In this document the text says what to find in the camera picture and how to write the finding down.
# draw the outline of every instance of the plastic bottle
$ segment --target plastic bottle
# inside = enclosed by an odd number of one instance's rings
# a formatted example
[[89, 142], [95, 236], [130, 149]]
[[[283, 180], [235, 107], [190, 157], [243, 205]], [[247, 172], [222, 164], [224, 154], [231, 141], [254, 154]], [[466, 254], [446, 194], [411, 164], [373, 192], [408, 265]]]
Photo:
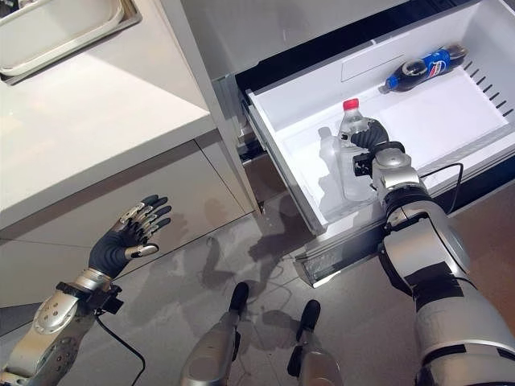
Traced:
[[360, 102], [358, 99], [350, 99], [344, 102], [344, 119], [340, 124], [340, 177], [344, 189], [344, 197], [349, 201], [360, 202], [370, 199], [373, 190], [370, 187], [370, 179], [367, 177], [356, 177], [354, 175], [354, 164], [352, 158], [355, 155], [364, 153], [365, 150], [351, 142], [351, 136], [369, 127], [366, 120], [358, 110]]
[[405, 62], [390, 75], [381, 92], [408, 91], [425, 80], [445, 74], [460, 66], [465, 59], [467, 49], [453, 43], [441, 47], [421, 59]]

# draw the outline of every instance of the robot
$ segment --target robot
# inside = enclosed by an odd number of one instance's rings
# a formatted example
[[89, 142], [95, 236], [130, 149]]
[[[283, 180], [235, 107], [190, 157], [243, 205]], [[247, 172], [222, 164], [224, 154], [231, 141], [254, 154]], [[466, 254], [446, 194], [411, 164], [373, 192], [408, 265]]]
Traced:
[[[515, 338], [471, 282], [463, 244], [446, 213], [427, 193], [403, 145], [391, 142], [375, 120], [369, 120], [369, 130], [353, 134], [351, 141], [368, 150], [354, 158], [354, 171], [356, 176], [372, 178], [386, 214], [385, 237], [378, 248], [380, 262], [392, 286], [414, 299], [421, 360], [415, 385], [515, 384]], [[72, 366], [95, 314], [115, 313], [121, 306], [116, 299], [120, 289], [111, 281], [132, 258], [158, 251], [148, 240], [170, 222], [155, 223], [170, 211], [170, 207], [155, 210], [165, 202], [166, 198], [151, 196], [131, 208], [95, 244], [89, 267], [73, 283], [57, 286], [0, 372], [1, 386], [58, 384]], [[245, 287], [237, 292], [244, 294]], [[246, 300], [242, 295], [237, 298]], [[240, 300], [238, 306], [229, 307], [194, 348], [182, 373], [182, 385], [226, 384], [230, 359], [237, 351], [236, 326], [243, 303]], [[304, 314], [290, 374], [302, 386], [342, 385], [338, 364], [313, 335], [319, 305], [308, 302]], [[208, 374], [196, 379], [196, 363], [208, 357]]]

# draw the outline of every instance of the red bottle cap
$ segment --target red bottle cap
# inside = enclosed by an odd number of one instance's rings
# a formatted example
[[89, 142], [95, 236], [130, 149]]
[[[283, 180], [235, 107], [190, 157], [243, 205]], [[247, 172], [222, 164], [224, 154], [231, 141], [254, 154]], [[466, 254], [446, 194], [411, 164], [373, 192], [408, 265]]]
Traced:
[[360, 100], [357, 98], [344, 102], [344, 110], [357, 109], [358, 107], [360, 107]]

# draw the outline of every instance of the floor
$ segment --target floor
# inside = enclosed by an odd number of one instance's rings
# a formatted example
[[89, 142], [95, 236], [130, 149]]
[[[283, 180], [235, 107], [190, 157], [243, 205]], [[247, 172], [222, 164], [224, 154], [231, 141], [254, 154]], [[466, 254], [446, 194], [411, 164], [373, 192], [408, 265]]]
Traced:
[[[515, 332], [515, 183], [461, 211], [452, 220], [472, 258], [472, 276]], [[286, 192], [251, 214], [117, 280], [126, 303], [103, 321], [146, 357], [139, 385], [175, 384], [189, 351], [229, 304], [235, 284], [251, 297], [239, 326], [240, 355], [229, 384], [293, 386], [286, 365], [307, 300], [322, 314], [316, 331], [339, 361], [346, 386], [409, 385], [418, 370], [414, 306], [393, 289], [377, 259], [336, 276], [318, 289], [297, 278], [289, 251], [311, 238]], [[19, 315], [31, 311], [20, 309]], [[16, 310], [0, 313], [13, 326]], [[28, 325], [0, 338], [0, 363]], [[140, 363], [98, 326], [60, 385], [127, 385]]]

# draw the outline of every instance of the drawer vent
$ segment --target drawer vent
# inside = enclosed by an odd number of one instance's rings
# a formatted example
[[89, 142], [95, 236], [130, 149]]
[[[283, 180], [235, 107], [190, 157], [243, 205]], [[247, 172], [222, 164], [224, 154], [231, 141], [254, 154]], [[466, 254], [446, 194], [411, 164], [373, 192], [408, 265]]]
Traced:
[[474, 80], [478, 87], [483, 88], [484, 94], [488, 97], [489, 100], [496, 106], [503, 117], [507, 117], [509, 114], [513, 112], [513, 108], [510, 108], [506, 105], [507, 100], [504, 99], [500, 92], [495, 90], [493, 84], [489, 84], [487, 80], [487, 76], [483, 75], [480, 72], [479, 68], [473, 66], [474, 62], [470, 60], [463, 69], [467, 72], [467, 74]]

